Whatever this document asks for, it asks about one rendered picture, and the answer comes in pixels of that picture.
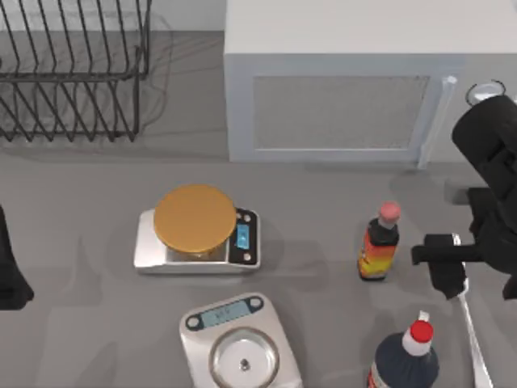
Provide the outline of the small pink-capped sauce bottle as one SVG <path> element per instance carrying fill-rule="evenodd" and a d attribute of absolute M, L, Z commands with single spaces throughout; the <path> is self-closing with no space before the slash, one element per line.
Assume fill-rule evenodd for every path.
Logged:
<path fill-rule="evenodd" d="M 400 216 L 400 205 L 395 201 L 386 201 L 368 222 L 357 260 L 362 280 L 381 281 L 386 278 L 400 239 L 397 225 Z"/>

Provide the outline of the silver spoon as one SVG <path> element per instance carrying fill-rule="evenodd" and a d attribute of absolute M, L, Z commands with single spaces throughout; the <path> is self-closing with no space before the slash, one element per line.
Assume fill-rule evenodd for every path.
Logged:
<path fill-rule="evenodd" d="M 483 357 L 481 347 L 477 339 L 477 333 L 473 325 L 473 319 L 470 314 L 469 303 L 467 298 L 468 291 L 469 278 L 467 276 L 464 276 L 463 290 L 458 293 L 456 299 L 459 301 L 464 317 L 465 327 L 468 333 L 470 360 L 472 361 L 473 371 L 473 387 L 494 388 L 494 384 L 485 364 L 485 359 Z"/>

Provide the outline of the large red-capped dark bottle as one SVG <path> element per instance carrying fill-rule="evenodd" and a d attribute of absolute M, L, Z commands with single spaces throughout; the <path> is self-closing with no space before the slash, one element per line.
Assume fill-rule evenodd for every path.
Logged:
<path fill-rule="evenodd" d="M 420 311 L 403 332 L 386 336 L 375 351 L 366 388 L 431 388 L 439 376 L 430 315 Z"/>

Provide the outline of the round microwave knob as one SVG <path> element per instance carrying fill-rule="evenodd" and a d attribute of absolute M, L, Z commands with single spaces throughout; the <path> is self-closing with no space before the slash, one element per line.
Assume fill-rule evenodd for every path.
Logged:
<path fill-rule="evenodd" d="M 505 94 L 505 84 L 499 80 L 491 79 L 487 82 L 472 85 L 465 94 L 465 102 L 472 107 L 485 99 Z"/>

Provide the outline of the pale microwave door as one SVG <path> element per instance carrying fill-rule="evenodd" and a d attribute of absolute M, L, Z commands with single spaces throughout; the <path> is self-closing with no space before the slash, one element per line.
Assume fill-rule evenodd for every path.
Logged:
<path fill-rule="evenodd" d="M 234 162 L 409 162 L 464 59 L 437 54 L 226 54 Z"/>

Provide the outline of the silver scale with round bowl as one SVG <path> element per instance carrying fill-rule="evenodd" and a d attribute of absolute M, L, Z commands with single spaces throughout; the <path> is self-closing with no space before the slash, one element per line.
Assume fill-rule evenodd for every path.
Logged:
<path fill-rule="evenodd" d="M 191 310 L 179 334 L 193 388 L 304 388 L 280 318 L 262 293 Z"/>

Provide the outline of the silver scale with gold plate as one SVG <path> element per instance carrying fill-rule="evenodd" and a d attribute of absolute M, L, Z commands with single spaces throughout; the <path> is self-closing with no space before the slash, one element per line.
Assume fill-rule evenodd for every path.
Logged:
<path fill-rule="evenodd" d="M 139 216 L 133 267 L 140 273 L 240 274 L 261 261 L 259 215 L 211 185 L 178 186 Z"/>

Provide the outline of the pale microwave oven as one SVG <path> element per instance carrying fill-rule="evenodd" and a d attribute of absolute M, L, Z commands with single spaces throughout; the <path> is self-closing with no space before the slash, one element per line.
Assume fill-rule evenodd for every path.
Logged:
<path fill-rule="evenodd" d="M 454 124 L 468 89 L 496 79 L 517 103 L 517 0 L 228 0 L 226 54 L 463 57 L 430 162 L 459 162 Z"/>

